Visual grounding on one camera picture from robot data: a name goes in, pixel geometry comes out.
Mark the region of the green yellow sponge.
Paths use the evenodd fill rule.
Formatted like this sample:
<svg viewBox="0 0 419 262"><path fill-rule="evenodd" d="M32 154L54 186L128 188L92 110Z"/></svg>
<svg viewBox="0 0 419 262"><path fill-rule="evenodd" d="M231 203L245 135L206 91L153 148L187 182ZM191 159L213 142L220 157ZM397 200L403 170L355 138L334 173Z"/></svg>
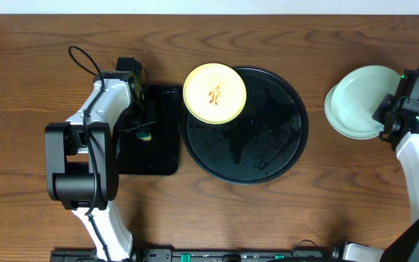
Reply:
<svg viewBox="0 0 419 262"><path fill-rule="evenodd" d="M139 131L136 133L136 136L139 140L148 142L152 140L152 135L148 131Z"/></svg>

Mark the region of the light green plate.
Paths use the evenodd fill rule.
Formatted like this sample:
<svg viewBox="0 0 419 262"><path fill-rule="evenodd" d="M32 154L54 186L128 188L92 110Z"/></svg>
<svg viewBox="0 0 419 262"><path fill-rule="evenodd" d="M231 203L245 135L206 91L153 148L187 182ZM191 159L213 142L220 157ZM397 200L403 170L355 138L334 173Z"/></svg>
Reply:
<svg viewBox="0 0 419 262"><path fill-rule="evenodd" d="M379 124L378 128L371 132L356 132L356 131L346 129L342 124L339 123L339 121L334 117L332 113L332 96L334 94L335 89L336 89L336 86L334 86L327 93L325 101L324 101L325 116L327 117L327 121L330 123L332 128L338 133L340 133L341 135L347 138L354 139L354 140L369 140L369 139L376 138L379 135L379 132L383 129L382 124Z"/></svg>
<svg viewBox="0 0 419 262"><path fill-rule="evenodd" d="M332 113L346 129L371 132L379 122L372 115L384 96L394 94L401 76L381 65L358 68L336 85L332 96Z"/></svg>

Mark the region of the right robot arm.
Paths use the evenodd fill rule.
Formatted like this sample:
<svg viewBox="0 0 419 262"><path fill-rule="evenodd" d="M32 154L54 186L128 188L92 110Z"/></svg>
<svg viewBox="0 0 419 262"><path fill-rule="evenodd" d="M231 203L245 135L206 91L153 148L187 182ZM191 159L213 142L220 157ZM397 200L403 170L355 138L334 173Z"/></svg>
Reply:
<svg viewBox="0 0 419 262"><path fill-rule="evenodd" d="M372 119L383 129L380 139L391 144L404 170L410 200L412 225L385 250L349 243L342 261L419 261L419 99L394 98L388 94Z"/></svg>

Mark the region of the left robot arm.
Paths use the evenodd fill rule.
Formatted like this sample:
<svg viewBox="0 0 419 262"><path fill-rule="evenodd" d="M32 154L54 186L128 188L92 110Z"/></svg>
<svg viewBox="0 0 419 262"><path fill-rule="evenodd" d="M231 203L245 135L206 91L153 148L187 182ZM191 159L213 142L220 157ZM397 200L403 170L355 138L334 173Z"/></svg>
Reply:
<svg viewBox="0 0 419 262"><path fill-rule="evenodd" d="M99 261L125 261L132 254L132 233L116 205L119 174L113 134L125 132L151 140L143 102L140 69L95 74L93 91L84 105L64 122L44 131L49 197L62 203L86 227Z"/></svg>

